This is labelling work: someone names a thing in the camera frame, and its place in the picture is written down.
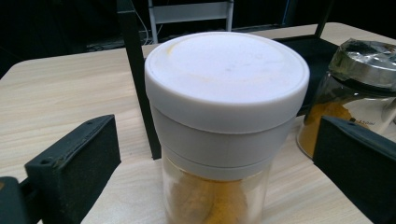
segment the light wood tabletop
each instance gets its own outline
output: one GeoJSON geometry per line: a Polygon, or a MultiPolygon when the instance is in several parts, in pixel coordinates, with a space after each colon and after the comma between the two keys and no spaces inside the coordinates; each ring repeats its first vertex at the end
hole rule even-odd
{"type": "MultiPolygon", "coordinates": [[[[255,32],[269,38],[310,35],[316,25],[255,32]]],[[[323,39],[396,40],[340,23],[323,39]]],[[[145,46],[145,55],[156,45],[145,46]]],[[[0,176],[25,177],[23,165],[80,123],[116,116],[121,165],[83,223],[164,223],[162,160],[151,158],[125,49],[31,60],[0,80],[0,176]]],[[[295,143],[296,119],[270,174],[262,223],[370,223],[295,143]]],[[[392,124],[385,136],[396,140],[392,124]]]]}

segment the jar contents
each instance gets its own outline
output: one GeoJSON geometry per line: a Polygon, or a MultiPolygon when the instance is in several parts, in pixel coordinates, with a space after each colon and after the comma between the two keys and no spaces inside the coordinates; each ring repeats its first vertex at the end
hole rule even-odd
{"type": "Polygon", "coordinates": [[[340,46],[318,86],[297,134],[300,149],[313,157],[322,116],[349,120],[375,133],[396,117],[395,46],[348,40],[340,46]]]}
{"type": "Polygon", "coordinates": [[[167,223],[259,223],[268,169],[243,180],[218,181],[190,174],[163,158],[167,223]]]}

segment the plastic jar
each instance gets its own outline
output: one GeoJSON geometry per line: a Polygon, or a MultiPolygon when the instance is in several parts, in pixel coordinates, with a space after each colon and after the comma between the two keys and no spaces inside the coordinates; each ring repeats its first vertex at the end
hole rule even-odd
{"type": "Polygon", "coordinates": [[[273,40],[213,32],[161,44],[145,69],[168,223],[262,220],[273,157],[306,92],[305,61],[273,40]]]}
{"type": "Polygon", "coordinates": [[[350,39],[335,52],[297,134],[300,149],[313,157],[322,116],[384,132],[396,116],[396,47],[350,39]]]}

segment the jar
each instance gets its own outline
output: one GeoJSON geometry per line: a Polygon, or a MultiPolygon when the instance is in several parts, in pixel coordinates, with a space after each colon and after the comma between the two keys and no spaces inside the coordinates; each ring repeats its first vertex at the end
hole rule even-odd
{"type": "Polygon", "coordinates": [[[322,116],[384,132],[396,117],[395,46],[350,39],[335,52],[297,134],[300,149],[313,157],[322,116]]]}
{"type": "Polygon", "coordinates": [[[303,58],[263,37],[209,32],[161,44],[145,70],[167,222],[262,220],[272,160],[306,92],[303,58]]]}

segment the transparent jar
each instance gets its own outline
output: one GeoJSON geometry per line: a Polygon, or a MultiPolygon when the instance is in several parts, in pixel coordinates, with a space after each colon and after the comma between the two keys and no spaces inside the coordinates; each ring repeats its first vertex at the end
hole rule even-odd
{"type": "Polygon", "coordinates": [[[272,160],[306,93],[306,62],[273,40],[209,32],[161,44],[145,69],[168,223],[260,223],[272,160]]]}
{"type": "Polygon", "coordinates": [[[320,119],[332,116],[384,132],[396,117],[394,46],[348,40],[334,54],[297,134],[300,149],[313,157],[320,119]]]}

